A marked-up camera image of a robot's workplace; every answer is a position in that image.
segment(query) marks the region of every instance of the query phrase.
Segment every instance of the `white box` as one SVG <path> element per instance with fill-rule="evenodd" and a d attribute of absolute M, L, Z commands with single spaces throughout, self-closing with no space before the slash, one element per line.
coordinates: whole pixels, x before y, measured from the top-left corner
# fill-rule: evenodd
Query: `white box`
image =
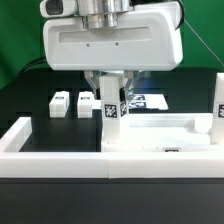
<path fill-rule="evenodd" d="M 50 117 L 65 117 L 69 105 L 69 92 L 56 92 L 49 104 Z"/>
<path fill-rule="evenodd" d="M 92 104 L 94 95 L 92 92 L 80 92 L 77 110 L 78 118 L 92 118 Z"/>

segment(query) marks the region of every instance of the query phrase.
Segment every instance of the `green wall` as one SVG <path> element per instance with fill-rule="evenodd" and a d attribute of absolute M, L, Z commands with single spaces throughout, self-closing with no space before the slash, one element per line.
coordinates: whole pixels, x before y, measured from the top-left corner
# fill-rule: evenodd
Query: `green wall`
<path fill-rule="evenodd" d="M 0 88 L 12 81 L 29 61 L 43 55 L 41 0 L 6 0 L 0 3 Z M 185 0 L 186 19 L 224 61 L 224 1 Z M 182 67 L 224 70 L 187 25 L 182 26 Z"/>

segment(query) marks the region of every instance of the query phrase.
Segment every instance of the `black table surface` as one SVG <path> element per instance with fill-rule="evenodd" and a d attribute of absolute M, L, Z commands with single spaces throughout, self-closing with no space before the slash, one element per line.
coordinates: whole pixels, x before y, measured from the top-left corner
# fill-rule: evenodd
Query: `black table surface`
<path fill-rule="evenodd" d="M 150 79 L 140 79 L 135 92 L 163 93 L 166 113 L 212 112 L 216 73 L 209 68 L 145 73 Z M 62 90 L 70 92 L 69 111 L 64 119 L 50 119 L 49 102 Z M 100 111 L 77 119 L 78 93 L 86 90 L 82 72 L 26 72 L 0 90 L 0 137 L 18 117 L 31 116 L 33 133 L 21 153 L 100 151 Z M 223 179 L 0 178 L 1 224 L 223 224 L 223 209 Z"/>

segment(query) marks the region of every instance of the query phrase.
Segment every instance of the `white pillar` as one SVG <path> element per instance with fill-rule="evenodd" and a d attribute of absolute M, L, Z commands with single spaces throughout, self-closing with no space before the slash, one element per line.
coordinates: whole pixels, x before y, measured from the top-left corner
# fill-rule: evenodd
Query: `white pillar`
<path fill-rule="evenodd" d="M 103 141 L 119 143 L 122 129 L 126 124 L 128 105 L 120 99 L 120 89 L 125 86 L 124 74 L 108 74 L 100 77 L 102 102 Z"/>
<path fill-rule="evenodd" d="M 218 73 L 216 78 L 211 141 L 224 144 L 224 73 Z"/>

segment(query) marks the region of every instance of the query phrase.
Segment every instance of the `white cube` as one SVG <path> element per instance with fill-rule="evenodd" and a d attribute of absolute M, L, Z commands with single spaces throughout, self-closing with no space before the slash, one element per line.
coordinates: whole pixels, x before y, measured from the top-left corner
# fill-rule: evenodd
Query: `white cube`
<path fill-rule="evenodd" d="M 92 104 L 94 95 L 92 92 L 80 92 L 77 103 L 78 118 L 92 117 Z"/>
<path fill-rule="evenodd" d="M 69 104 L 69 92 L 56 92 L 49 104 L 50 117 L 65 117 Z"/>

